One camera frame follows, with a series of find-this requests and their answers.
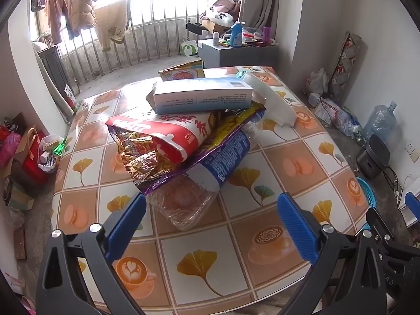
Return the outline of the blue white cardboard box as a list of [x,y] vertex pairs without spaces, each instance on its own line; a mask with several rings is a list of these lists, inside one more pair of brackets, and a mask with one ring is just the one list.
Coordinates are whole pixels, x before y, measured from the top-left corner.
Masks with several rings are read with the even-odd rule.
[[251,106],[253,88],[237,77],[156,82],[147,101],[157,114],[182,114]]

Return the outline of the red shopping bag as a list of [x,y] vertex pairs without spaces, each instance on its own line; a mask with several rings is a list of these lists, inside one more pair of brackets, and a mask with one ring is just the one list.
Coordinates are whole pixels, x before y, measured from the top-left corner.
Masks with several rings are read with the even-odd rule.
[[38,149],[43,137],[43,132],[29,127],[16,149],[12,171],[16,179],[25,186],[43,186],[48,182],[48,174],[38,167]]

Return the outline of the patterned rolled mat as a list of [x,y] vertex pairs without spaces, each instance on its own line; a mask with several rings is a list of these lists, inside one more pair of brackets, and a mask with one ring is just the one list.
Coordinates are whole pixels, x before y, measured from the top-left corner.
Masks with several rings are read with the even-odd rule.
[[337,64],[328,82],[327,93],[337,101],[342,97],[345,86],[350,79],[361,43],[362,38],[360,36],[350,31],[346,32]]

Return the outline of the blue plastic trash basket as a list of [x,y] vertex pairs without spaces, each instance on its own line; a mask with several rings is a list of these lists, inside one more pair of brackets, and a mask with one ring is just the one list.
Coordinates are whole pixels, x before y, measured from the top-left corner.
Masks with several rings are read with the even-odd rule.
[[[374,195],[374,191],[372,190],[371,186],[361,177],[357,177],[357,182],[359,183],[364,197],[367,202],[367,209],[376,208],[377,207],[377,199]],[[369,224],[367,222],[367,212],[363,215],[363,217],[357,222],[357,232],[356,234],[360,233],[362,230],[369,230]]]

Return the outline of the pile of plastic packages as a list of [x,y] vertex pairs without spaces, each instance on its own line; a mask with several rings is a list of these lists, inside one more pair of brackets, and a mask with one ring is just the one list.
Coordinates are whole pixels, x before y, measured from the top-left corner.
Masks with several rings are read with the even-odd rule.
[[313,114],[329,126],[334,126],[344,135],[356,139],[361,137],[362,128],[353,115],[341,108],[329,98],[313,92],[308,97],[308,103]]

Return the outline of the yellow Enaak snack box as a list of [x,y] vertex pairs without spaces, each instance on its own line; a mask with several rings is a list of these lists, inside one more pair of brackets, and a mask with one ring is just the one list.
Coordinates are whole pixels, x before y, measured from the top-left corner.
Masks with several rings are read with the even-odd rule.
[[158,74],[163,81],[205,78],[204,63],[199,58],[160,70]]

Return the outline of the white towel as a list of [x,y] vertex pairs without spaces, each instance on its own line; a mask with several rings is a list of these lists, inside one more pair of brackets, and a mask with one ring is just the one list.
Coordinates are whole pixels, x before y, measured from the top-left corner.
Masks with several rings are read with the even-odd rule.
[[253,100],[264,105],[273,121],[280,126],[295,125],[297,115],[294,109],[276,91],[248,71],[240,70],[237,76],[253,88]]

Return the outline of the grey curtain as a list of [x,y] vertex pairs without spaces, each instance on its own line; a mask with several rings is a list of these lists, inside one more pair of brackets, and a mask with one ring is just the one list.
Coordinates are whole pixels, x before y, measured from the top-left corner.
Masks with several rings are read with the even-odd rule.
[[274,34],[278,21],[279,0],[241,0],[239,20],[254,29],[271,28]]

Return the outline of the white plastic bag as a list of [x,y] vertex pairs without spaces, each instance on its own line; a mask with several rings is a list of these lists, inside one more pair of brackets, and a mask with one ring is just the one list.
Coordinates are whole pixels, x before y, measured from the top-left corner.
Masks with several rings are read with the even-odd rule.
[[318,93],[320,95],[327,92],[328,77],[323,67],[318,72],[311,72],[305,82],[307,93]]

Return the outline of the red white snack bag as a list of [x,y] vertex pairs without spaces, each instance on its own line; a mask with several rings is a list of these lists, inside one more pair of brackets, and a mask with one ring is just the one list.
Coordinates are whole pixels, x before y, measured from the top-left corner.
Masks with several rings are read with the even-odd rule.
[[172,163],[190,157],[209,137],[220,120],[219,112],[161,114],[140,108],[115,115],[106,121],[111,129],[152,137],[157,151]]

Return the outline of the pink hanging garment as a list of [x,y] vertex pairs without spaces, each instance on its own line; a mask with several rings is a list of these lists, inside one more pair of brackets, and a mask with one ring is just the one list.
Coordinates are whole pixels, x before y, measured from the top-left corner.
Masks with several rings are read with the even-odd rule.
[[61,18],[69,20],[71,12],[71,0],[46,0],[48,26],[51,30],[51,42],[53,45],[61,43]]

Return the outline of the purple yellow noodle bag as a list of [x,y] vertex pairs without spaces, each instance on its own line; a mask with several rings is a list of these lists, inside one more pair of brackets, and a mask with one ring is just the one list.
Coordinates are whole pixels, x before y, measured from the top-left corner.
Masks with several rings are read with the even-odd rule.
[[222,148],[245,126],[259,122],[265,107],[182,114],[142,113],[139,108],[106,121],[122,163],[136,186],[151,193]]

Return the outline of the wall power socket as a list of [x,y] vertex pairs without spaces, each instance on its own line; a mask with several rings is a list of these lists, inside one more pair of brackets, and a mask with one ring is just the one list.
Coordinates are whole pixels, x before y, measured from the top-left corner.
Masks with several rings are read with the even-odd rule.
[[410,157],[410,159],[412,160],[413,163],[416,163],[419,160],[420,153],[416,149],[416,146],[413,144],[412,141],[407,142],[407,144],[405,146],[405,150],[406,150],[407,154],[409,155],[409,157]]

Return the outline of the large blue water jug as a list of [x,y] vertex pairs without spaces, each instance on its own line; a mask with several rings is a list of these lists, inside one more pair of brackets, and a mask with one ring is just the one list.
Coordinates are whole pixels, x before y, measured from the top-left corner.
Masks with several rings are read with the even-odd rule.
[[396,107],[395,101],[391,101],[389,106],[378,104],[374,107],[362,130],[364,140],[376,134],[387,146],[390,146],[392,135],[397,129],[397,118],[394,115]]

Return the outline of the beige hanging cloth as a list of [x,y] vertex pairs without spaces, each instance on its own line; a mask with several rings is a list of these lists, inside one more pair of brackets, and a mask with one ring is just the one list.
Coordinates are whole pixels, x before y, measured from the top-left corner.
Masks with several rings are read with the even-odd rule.
[[110,51],[110,42],[121,44],[128,25],[128,0],[121,0],[95,9],[95,33],[103,52]]

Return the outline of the metal balcony railing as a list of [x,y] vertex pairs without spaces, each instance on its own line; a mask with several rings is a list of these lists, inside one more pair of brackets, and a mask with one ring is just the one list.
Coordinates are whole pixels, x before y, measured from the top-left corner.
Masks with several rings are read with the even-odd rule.
[[62,28],[58,54],[72,87],[144,61],[182,55],[182,43],[204,36],[187,29],[196,24],[214,0],[129,0],[127,26],[122,43],[110,41],[102,51],[94,29],[70,39]]

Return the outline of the grey cabinet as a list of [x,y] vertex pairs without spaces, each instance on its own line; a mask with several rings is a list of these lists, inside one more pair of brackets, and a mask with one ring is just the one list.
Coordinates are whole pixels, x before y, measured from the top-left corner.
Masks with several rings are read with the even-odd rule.
[[233,66],[271,66],[278,65],[277,46],[231,48],[214,46],[212,39],[198,42],[199,58],[205,68]]

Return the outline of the blue detergent bottle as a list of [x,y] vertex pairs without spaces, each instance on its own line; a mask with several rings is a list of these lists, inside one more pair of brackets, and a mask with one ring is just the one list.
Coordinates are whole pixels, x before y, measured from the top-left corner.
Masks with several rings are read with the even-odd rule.
[[231,36],[229,39],[229,46],[231,48],[240,48],[243,44],[243,23],[236,21],[231,26]]

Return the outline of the purple cup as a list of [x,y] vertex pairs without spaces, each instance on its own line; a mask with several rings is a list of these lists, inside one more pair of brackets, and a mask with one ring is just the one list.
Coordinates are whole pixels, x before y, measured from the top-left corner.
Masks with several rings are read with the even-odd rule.
[[268,46],[271,45],[271,27],[270,26],[263,27],[263,43]]

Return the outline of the clear plastic water bottle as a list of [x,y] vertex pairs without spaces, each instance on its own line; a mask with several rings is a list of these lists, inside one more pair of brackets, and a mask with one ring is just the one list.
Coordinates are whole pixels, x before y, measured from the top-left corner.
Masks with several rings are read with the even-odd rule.
[[187,175],[207,191],[219,193],[238,168],[248,152],[255,146],[262,130],[262,119],[256,114],[243,124],[220,124],[199,147],[197,152],[178,169],[150,185],[142,187],[146,195],[177,176]]

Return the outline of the black rice cooker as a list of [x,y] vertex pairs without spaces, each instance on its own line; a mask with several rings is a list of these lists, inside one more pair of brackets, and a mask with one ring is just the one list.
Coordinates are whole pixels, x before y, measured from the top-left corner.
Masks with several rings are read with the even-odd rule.
[[388,167],[389,160],[387,145],[376,134],[364,143],[356,158],[359,170],[369,180],[377,178]]

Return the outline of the floral coffee pattern tablecloth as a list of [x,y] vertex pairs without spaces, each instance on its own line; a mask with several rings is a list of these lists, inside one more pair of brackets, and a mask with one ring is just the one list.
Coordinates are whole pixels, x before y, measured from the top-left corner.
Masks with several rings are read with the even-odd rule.
[[[314,114],[271,67],[248,71],[296,113],[293,126],[265,115],[252,149],[231,178],[217,183],[204,169],[159,191],[171,214],[199,222],[179,230],[149,206],[113,267],[147,314],[217,314],[279,292],[309,270],[276,210],[289,193],[322,224],[353,235],[366,222],[367,199],[347,159]],[[86,99],[75,115],[56,175],[51,225],[66,234],[104,223],[133,201],[127,173],[106,121],[146,107],[150,80]]]

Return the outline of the white green paper bag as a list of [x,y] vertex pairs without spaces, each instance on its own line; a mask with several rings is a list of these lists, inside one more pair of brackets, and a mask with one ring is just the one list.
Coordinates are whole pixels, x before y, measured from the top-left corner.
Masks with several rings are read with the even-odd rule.
[[199,50],[196,40],[184,41],[181,44],[181,53],[186,57],[197,55],[198,51]]

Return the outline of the clear plastic food tray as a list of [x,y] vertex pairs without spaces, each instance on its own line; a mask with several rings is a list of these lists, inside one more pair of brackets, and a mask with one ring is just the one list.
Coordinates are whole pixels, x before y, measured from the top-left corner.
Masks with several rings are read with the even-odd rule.
[[146,195],[146,200],[178,230],[194,227],[216,199],[187,175],[177,176]]

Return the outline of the beige hanging jacket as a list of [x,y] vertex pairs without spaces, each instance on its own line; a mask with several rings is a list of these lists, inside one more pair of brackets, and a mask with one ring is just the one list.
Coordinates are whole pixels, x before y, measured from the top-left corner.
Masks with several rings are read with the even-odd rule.
[[98,0],[71,0],[69,14],[70,25],[73,33],[79,34],[83,29],[97,26],[93,3]]

